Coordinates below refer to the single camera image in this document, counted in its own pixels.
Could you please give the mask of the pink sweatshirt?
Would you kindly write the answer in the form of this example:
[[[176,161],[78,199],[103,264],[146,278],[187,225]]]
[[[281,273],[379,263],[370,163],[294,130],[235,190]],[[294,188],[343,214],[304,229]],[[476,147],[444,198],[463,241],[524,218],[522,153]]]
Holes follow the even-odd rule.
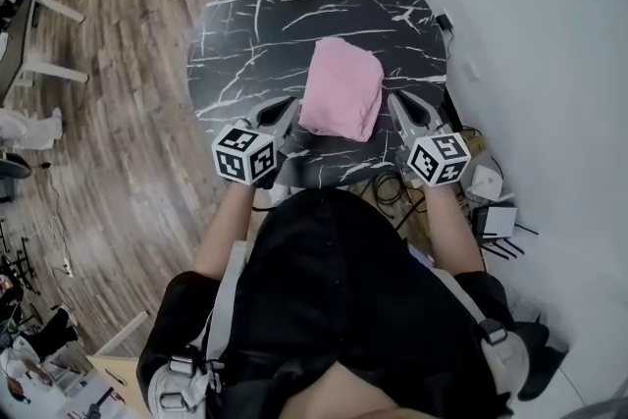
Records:
[[[298,123],[316,135],[368,141],[382,106],[383,79],[372,52],[340,37],[318,40]]]

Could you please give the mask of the cardboard box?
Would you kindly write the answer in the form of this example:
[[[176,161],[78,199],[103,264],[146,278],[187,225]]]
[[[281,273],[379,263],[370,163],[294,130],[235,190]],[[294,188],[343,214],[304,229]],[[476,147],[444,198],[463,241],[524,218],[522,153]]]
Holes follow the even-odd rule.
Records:
[[[485,138],[476,130],[464,130],[461,132],[462,138],[471,155],[471,160],[465,172],[472,172],[474,165],[481,159],[483,153],[487,150]]]

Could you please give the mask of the person's right forearm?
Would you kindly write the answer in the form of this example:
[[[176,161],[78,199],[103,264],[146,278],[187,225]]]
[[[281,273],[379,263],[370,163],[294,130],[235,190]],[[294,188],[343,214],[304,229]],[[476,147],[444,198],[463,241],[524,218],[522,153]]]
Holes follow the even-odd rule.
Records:
[[[449,185],[423,187],[433,257],[453,276],[485,272],[480,249]]]

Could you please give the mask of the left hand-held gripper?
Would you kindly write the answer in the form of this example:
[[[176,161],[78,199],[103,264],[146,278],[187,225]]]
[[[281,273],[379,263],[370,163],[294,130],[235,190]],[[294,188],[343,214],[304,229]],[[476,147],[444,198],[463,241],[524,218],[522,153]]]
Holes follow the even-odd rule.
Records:
[[[299,108],[299,100],[292,96],[271,98],[249,111],[249,124],[224,126],[211,144],[218,175],[230,182],[270,189],[286,159],[281,148]]]

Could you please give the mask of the person's black top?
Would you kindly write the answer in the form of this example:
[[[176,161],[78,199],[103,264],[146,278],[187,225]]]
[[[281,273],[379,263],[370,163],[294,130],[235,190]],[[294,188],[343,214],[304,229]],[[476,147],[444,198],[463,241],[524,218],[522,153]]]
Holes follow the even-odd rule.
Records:
[[[220,281],[191,270],[167,285],[141,353],[153,375],[205,326]],[[239,276],[213,419],[504,419],[475,319],[372,205],[305,189],[272,210]],[[514,328],[487,271],[453,276],[484,315]]]

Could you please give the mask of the light wooden desk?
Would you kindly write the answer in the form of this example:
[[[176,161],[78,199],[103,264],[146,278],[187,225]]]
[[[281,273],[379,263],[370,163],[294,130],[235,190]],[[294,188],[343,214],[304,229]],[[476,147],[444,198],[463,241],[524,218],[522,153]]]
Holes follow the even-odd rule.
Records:
[[[100,349],[87,356],[92,367],[141,419],[151,418],[136,378],[138,358],[114,356],[113,352],[147,319],[146,311],[139,312]]]

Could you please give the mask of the person's left forearm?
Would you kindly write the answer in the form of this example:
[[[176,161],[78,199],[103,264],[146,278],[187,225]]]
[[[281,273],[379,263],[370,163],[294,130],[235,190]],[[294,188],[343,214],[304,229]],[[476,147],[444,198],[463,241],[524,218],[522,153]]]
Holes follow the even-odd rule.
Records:
[[[254,185],[229,185],[197,249],[193,272],[217,281],[223,278],[233,245],[246,240],[255,193]]]

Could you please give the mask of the black office chair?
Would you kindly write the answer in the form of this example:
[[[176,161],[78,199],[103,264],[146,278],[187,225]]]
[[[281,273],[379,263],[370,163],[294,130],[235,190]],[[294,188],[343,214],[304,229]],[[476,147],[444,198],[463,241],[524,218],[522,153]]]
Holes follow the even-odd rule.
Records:
[[[518,399],[531,401],[546,390],[569,353],[569,346],[564,340],[552,336],[550,329],[539,321],[516,321],[514,328],[526,345],[530,363],[528,378]]]

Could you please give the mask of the white square router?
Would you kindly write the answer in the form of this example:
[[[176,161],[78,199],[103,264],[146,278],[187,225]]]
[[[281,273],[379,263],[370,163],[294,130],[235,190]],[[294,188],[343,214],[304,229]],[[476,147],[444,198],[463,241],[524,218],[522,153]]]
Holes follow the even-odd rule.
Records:
[[[501,202],[503,178],[500,173],[484,165],[476,165],[471,184],[465,194],[474,201]]]

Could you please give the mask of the white router black antennas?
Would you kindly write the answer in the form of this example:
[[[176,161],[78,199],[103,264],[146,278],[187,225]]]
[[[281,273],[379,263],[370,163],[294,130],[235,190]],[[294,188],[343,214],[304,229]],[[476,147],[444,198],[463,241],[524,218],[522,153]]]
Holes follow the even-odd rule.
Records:
[[[471,230],[480,250],[503,260],[517,259],[526,254],[513,241],[515,231],[539,236],[517,221],[518,209],[509,202],[476,207],[471,212]]]

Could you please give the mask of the white work table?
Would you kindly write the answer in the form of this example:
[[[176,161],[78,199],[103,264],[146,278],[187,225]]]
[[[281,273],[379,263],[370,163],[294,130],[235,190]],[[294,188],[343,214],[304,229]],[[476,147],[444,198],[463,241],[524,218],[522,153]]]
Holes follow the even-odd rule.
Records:
[[[80,346],[65,346],[39,368],[51,380],[49,385],[26,370],[17,378],[26,397],[18,401],[9,393],[7,358],[0,352],[0,416],[3,419],[84,419],[92,404],[102,419],[115,419],[126,411],[125,401],[91,364]]]

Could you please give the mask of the grey shoulder harness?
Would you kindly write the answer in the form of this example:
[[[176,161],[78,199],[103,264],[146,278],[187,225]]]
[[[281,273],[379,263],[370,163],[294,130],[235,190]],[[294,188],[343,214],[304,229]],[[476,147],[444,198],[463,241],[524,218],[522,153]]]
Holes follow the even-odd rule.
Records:
[[[222,397],[225,368],[221,357],[228,347],[236,299],[236,286],[247,262],[248,245],[233,245],[225,276],[203,330],[185,352],[174,354],[152,377],[148,388],[151,419],[208,419],[208,397]],[[481,348],[499,395],[512,401],[523,390],[530,371],[524,341],[500,322],[484,315],[475,301],[448,272],[428,268],[475,319],[482,332]]]

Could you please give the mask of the black marble round table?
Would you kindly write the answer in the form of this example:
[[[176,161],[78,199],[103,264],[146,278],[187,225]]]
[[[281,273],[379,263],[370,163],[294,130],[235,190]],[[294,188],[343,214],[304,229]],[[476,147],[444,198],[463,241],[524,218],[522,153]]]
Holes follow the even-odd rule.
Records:
[[[371,52],[384,92],[433,106],[445,94],[445,42],[425,0],[212,0],[188,51],[188,88],[206,141],[265,101],[304,94],[318,40]]]

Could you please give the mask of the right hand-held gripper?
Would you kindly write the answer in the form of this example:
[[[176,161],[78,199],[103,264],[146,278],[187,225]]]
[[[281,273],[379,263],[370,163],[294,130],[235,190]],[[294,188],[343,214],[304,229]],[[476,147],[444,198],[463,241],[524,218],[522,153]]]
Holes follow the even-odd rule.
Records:
[[[457,183],[471,161],[462,135],[441,132],[445,124],[439,110],[414,93],[391,92],[388,107],[403,141],[401,172],[429,187]]]

